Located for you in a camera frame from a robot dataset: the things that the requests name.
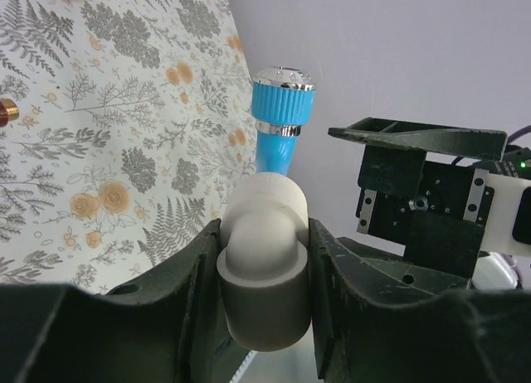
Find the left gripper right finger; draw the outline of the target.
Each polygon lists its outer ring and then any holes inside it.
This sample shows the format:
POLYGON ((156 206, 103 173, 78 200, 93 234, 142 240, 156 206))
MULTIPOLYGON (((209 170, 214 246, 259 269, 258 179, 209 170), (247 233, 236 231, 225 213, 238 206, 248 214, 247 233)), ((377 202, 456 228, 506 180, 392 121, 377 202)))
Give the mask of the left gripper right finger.
POLYGON ((327 382, 527 382, 526 290, 431 293, 309 223, 314 354, 327 382))

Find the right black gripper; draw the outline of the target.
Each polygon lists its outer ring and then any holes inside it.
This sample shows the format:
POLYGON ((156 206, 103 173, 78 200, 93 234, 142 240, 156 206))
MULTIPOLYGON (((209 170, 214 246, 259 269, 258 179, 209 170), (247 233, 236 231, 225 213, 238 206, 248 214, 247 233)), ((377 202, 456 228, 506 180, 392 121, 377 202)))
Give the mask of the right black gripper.
POLYGON ((499 130, 368 117, 328 135, 364 150, 357 230, 404 245, 401 256, 339 237, 375 269, 426 293, 470 289, 489 211, 488 171, 430 162, 426 152, 501 159, 508 135, 499 130))

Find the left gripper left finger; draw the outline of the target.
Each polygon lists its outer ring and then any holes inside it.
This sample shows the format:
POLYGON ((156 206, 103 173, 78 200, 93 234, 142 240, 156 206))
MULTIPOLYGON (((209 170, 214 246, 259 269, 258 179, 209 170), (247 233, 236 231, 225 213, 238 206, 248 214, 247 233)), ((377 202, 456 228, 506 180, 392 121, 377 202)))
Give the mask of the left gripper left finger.
POLYGON ((70 284, 1 287, 4 382, 208 382, 220 223, 106 295, 70 284))

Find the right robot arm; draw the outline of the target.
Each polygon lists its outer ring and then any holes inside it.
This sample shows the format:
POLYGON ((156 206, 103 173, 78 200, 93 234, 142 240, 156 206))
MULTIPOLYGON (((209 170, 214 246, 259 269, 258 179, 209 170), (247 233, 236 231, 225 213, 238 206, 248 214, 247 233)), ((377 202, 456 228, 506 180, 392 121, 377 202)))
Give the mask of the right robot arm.
POLYGON ((428 293, 523 287, 516 260, 530 255, 530 151, 514 135, 377 118, 328 133, 364 147, 358 232, 404 248, 353 252, 428 293))

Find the blue plastic water faucet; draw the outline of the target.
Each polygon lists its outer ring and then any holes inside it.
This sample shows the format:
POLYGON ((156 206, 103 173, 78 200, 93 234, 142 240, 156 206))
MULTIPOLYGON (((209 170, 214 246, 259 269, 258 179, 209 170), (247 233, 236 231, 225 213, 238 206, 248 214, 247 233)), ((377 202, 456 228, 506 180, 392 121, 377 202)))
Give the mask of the blue plastic water faucet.
POLYGON ((307 73, 268 66, 252 84, 251 115, 256 120, 256 170, 286 175, 302 127, 309 122, 316 84, 307 73))

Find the brown plastic water faucet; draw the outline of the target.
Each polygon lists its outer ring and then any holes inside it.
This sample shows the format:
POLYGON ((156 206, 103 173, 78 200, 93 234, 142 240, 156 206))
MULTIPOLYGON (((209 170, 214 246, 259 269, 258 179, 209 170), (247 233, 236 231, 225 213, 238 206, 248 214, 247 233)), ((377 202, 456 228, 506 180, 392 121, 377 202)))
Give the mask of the brown plastic water faucet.
POLYGON ((11 99, 0 99, 0 127, 6 127, 11 121, 18 119, 20 111, 11 99))

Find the white elbow fitting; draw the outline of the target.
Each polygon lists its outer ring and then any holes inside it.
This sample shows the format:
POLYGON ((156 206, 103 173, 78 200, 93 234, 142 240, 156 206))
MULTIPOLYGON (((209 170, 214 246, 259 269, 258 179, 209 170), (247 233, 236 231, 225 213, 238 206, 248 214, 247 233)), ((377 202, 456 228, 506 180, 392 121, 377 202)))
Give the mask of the white elbow fitting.
POLYGON ((278 351, 302 338, 311 320, 305 195, 288 177, 253 174, 229 198, 217 258, 227 327, 254 351, 278 351))

